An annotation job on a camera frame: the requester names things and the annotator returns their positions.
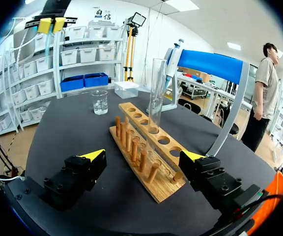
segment person's hand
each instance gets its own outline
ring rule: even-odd
[[[263,115],[263,106],[257,106],[255,110],[254,118],[260,120],[262,115]]]

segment man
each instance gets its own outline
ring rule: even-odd
[[[241,141],[255,152],[262,140],[269,121],[273,118],[278,100],[278,76],[275,66],[279,58],[277,48],[266,43],[263,48],[266,56],[256,72],[253,109]]]

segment black pants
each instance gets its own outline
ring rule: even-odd
[[[251,110],[249,122],[241,140],[253,152],[257,150],[260,141],[263,139],[268,123],[269,119],[255,119],[254,111]]]

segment beige shirt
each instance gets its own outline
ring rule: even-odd
[[[256,72],[255,82],[262,82],[264,84],[262,118],[271,120],[278,101],[279,85],[278,75],[274,63],[270,58],[265,58],[260,62]],[[253,96],[253,111],[255,112],[257,106],[256,91],[254,91]]]

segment metal shelving unit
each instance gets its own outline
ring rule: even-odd
[[[45,74],[48,74],[48,73],[51,73],[51,72],[53,72],[53,68],[51,68],[51,69],[49,69],[49,70],[40,71],[40,72],[35,73],[35,74],[33,74],[33,75],[24,77],[22,80],[19,80],[19,81],[16,81],[16,82],[12,83],[12,84],[11,84],[11,87],[14,87],[15,85],[18,85],[18,84],[20,84],[20,83],[22,83],[22,82],[24,82],[24,81],[27,81],[27,80],[31,80],[31,79],[33,79],[33,78],[36,78],[36,77],[38,77],[38,76],[40,76],[40,75],[45,75]]]
[[[9,74],[9,69],[10,69],[10,67],[9,67],[9,64],[8,64],[8,62],[7,62],[7,60],[6,60],[6,55],[5,55],[6,53],[10,53],[10,52],[5,52],[5,51],[4,51],[4,53],[3,53],[3,55],[2,55],[2,58],[1,58],[2,71],[0,72],[0,74],[2,74],[3,90],[0,91],[0,96],[1,96],[1,95],[4,95],[5,101],[9,101],[9,95],[8,95],[8,94],[10,94],[10,92],[9,92],[10,89],[6,87],[5,72],[7,71],[7,73],[8,73],[8,78],[9,78],[9,76],[10,76],[10,74]],[[7,129],[2,130],[2,131],[0,132],[0,135],[5,134],[5,133],[8,133],[8,132],[12,132],[12,131],[16,131],[16,132],[18,133],[18,128],[17,128],[17,127],[18,127],[19,123],[18,123],[18,121],[15,119],[16,114],[15,114],[15,112],[14,112],[13,107],[12,107],[12,106],[9,106],[8,103],[5,104],[5,106],[4,106],[3,104],[1,104],[0,106],[1,106],[1,107],[4,107],[4,109],[0,111],[0,117],[3,116],[3,115],[5,115],[5,114],[9,114],[10,119],[11,119],[11,123],[10,123],[9,127],[8,127]]]
[[[37,102],[37,101],[41,101],[41,100],[44,100],[44,99],[47,99],[49,97],[55,97],[57,95],[57,92],[52,92],[50,94],[47,94],[47,95],[43,95],[43,96],[37,96],[36,98],[34,99],[30,99],[30,100],[26,100],[25,102],[21,103],[21,104],[18,104],[18,105],[14,105],[14,108],[20,108],[22,106],[25,106],[25,105],[28,105],[30,103],[33,103],[33,102]]]
[[[77,68],[81,66],[90,66],[90,65],[104,65],[104,64],[113,64],[114,65],[114,75],[115,78],[113,80],[115,81],[122,81],[124,78],[124,60],[125,60],[125,48],[126,48],[126,41],[127,37],[125,37],[126,32],[125,29],[123,29],[121,39],[112,39],[112,38],[99,38],[99,39],[90,39],[90,38],[80,38],[80,39],[73,39],[73,40],[68,40],[68,41],[62,41],[64,39],[64,33],[63,32],[58,32],[57,37],[55,38],[54,44],[54,52],[53,52],[53,68],[54,74],[55,74],[55,79],[56,79],[56,86],[58,88],[58,93],[59,97],[63,98],[66,94],[69,93],[81,93],[85,92],[88,90],[93,90],[93,89],[113,89],[114,85],[113,84],[108,84],[104,86],[95,86],[95,87],[87,87],[87,88],[81,88],[81,89],[75,89],[75,90],[70,90],[66,92],[62,92],[60,89],[60,82],[64,79],[64,70],[66,69],[72,69],[72,68]],[[93,61],[93,62],[85,62],[85,63],[76,63],[76,64],[70,64],[70,65],[64,65],[60,66],[59,65],[59,58],[60,58],[60,52],[63,49],[63,46],[76,46],[76,45],[83,45],[85,43],[89,44],[91,42],[100,42],[100,43],[108,43],[110,41],[114,41],[116,43],[116,50],[115,50],[115,60],[106,60],[106,61]],[[117,75],[116,73],[116,65],[120,65],[120,74]]]
[[[66,92],[62,92],[60,89],[60,82],[62,79],[64,79],[64,70],[68,70],[71,68],[77,68],[77,67],[83,67],[83,66],[91,66],[91,65],[107,65],[107,64],[111,64],[114,65],[114,78],[113,80],[115,81],[122,81],[124,78],[124,60],[125,60],[125,50],[126,50],[126,42],[127,42],[127,35],[126,35],[126,31],[125,29],[122,32],[122,36],[121,39],[112,39],[112,38],[100,38],[100,39],[90,39],[90,38],[81,38],[81,39],[74,39],[74,40],[68,40],[68,41],[63,41],[64,39],[64,34],[60,31],[57,32],[54,36],[54,43],[50,45],[50,48],[53,49],[53,67],[51,69],[45,70],[45,71],[41,71],[38,73],[35,73],[33,75],[27,76],[19,81],[11,81],[11,71],[10,71],[10,67],[14,66],[13,61],[7,61],[7,57],[5,56],[6,53],[7,56],[9,56],[11,53],[13,53],[14,50],[18,50],[18,48],[16,49],[10,49],[10,51],[4,52],[3,56],[2,56],[2,70],[0,72],[0,74],[2,74],[2,78],[3,78],[3,85],[4,85],[4,89],[3,91],[0,92],[0,96],[5,96],[6,101],[11,101],[11,104],[7,104],[7,107],[3,108],[3,110],[0,111],[0,117],[9,113],[10,117],[11,117],[11,124],[10,126],[1,131],[0,135],[11,132],[11,131],[16,131],[18,132],[18,126],[20,126],[20,128],[22,130],[24,130],[24,127],[32,125],[32,124],[37,124],[40,122],[40,120],[31,120],[28,122],[22,122],[19,112],[20,112],[20,108],[22,106],[26,106],[29,105],[31,103],[37,102],[37,101],[41,101],[41,100],[45,100],[45,99],[49,99],[51,97],[57,97],[57,99],[59,98],[63,98],[64,96],[66,96],[67,94],[71,94],[71,93],[82,93],[82,92],[86,92],[88,90],[93,90],[93,89],[113,89],[114,88],[114,84],[110,83],[108,85],[104,85],[104,86],[96,86],[96,87],[88,87],[88,88],[81,88],[81,89],[76,89],[76,90],[70,90],[70,91],[66,91]],[[65,66],[60,66],[59,62],[60,62],[60,51],[62,50],[63,46],[75,46],[75,45],[90,45],[92,43],[108,43],[114,41],[116,44],[116,50],[115,50],[115,60],[109,60],[109,61],[94,61],[94,62],[86,62],[86,63],[76,63],[76,64],[71,64],[71,65],[65,65]],[[34,56],[36,54],[42,53],[44,52],[45,49],[37,49],[34,51]],[[116,65],[120,65],[120,74],[118,75],[117,70],[116,70]],[[7,77],[8,77],[8,84],[9,87],[6,88],[6,81],[5,81],[5,73],[7,73]],[[34,99],[31,100],[26,100],[21,104],[16,105],[13,101],[13,96],[12,96],[12,92],[15,86],[18,86],[19,84],[34,79],[36,77],[48,74],[48,73],[53,73],[53,78],[54,78],[54,85],[55,85],[55,90],[47,95],[43,95],[43,96],[38,96]]]

